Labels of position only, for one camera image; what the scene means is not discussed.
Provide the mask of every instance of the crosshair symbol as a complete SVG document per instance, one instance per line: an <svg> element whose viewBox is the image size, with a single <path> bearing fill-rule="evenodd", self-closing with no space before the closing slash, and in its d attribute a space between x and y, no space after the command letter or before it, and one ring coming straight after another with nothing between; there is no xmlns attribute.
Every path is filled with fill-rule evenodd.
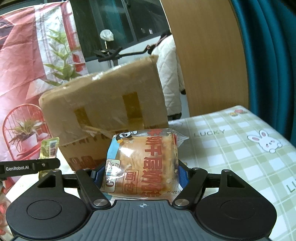
<svg viewBox="0 0 296 241"><path fill-rule="evenodd" d="M141 203L140 205L138 205L138 206L140 206L141 208L145 208L145 207L147 207L147 206L149 206L149 205L147 205L146 203Z"/></svg>

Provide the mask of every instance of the panda illustration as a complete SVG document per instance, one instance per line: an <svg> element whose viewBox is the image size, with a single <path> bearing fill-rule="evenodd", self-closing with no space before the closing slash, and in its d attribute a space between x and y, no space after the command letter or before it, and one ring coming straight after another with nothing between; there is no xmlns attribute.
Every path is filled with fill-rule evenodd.
<svg viewBox="0 0 296 241"><path fill-rule="evenodd" d="M132 138L132 134L135 135L137 133L138 133L138 131L123 132L123 133L116 135L116 140L119 141L123 138Z"/></svg>

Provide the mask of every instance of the green checkered tablecloth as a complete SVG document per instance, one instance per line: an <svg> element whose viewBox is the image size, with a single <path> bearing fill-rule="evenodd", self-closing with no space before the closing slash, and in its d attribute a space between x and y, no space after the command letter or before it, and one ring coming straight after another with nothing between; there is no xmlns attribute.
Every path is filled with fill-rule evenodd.
<svg viewBox="0 0 296 241"><path fill-rule="evenodd" d="M296 240L296 149L283 136L242 106L169 124L190 137L180 160L209 173L234 171L275 206L272 241Z"/></svg>

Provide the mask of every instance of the white quilted jacket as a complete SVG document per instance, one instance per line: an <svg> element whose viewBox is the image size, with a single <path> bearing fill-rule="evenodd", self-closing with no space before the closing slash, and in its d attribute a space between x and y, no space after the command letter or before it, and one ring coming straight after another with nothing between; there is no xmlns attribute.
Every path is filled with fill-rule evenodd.
<svg viewBox="0 0 296 241"><path fill-rule="evenodd" d="M179 114L182 111L180 92L185 86L173 36L166 37L152 55L159 56L157 68L168 115Z"/></svg>

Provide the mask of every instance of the cardboard box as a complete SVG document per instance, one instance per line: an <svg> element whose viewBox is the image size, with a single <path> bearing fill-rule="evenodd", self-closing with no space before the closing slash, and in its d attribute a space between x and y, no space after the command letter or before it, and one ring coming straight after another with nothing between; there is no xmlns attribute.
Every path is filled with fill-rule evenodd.
<svg viewBox="0 0 296 241"><path fill-rule="evenodd" d="M157 56L78 77L39 99L48 128L72 170L106 160L111 137L168 127Z"/></svg>

